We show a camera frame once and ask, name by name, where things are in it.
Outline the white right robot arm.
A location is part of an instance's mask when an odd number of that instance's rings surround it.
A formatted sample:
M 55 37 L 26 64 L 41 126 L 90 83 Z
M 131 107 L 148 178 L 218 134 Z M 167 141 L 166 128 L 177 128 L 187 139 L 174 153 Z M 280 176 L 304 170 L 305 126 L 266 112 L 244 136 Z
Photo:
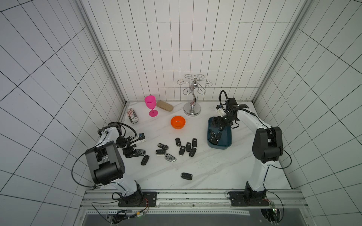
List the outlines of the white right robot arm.
M 263 192 L 269 166 L 274 165 L 283 155 L 282 131 L 262 121 L 245 104 L 238 104 L 235 98 L 226 98 L 225 104 L 217 107 L 219 116 L 208 121 L 207 142 L 210 147 L 227 149 L 232 144 L 232 125 L 243 122 L 254 133 L 252 153 L 255 164 L 251 178 L 246 183 L 246 190 Z

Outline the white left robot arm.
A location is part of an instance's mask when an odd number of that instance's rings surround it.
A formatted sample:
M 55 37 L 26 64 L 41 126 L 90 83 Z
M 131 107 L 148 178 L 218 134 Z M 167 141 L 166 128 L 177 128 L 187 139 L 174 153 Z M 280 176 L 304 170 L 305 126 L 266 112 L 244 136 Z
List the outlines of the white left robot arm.
M 102 189 L 112 186 L 120 192 L 124 202 L 140 202 L 143 193 L 140 185 L 126 175 L 121 157 L 138 157 L 136 143 L 143 141 L 145 135 L 137 133 L 132 127 L 121 122 L 111 122 L 97 131 L 98 143 L 85 151 L 90 175 Z

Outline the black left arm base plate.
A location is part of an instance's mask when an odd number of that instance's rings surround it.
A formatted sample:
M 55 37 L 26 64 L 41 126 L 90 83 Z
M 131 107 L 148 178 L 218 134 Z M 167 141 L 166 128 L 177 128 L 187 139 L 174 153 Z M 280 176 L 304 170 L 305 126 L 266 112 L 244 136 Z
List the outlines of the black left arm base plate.
M 121 198 L 118 207 L 155 207 L 157 192 L 136 192 L 133 195 Z

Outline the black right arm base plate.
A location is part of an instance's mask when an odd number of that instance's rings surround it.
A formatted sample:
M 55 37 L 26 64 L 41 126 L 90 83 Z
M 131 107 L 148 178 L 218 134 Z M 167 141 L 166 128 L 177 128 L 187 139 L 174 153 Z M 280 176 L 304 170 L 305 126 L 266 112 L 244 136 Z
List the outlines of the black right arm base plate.
M 266 191 L 230 191 L 226 197 L 233 207 L 267 207 L 270 205 L 266 199 Z

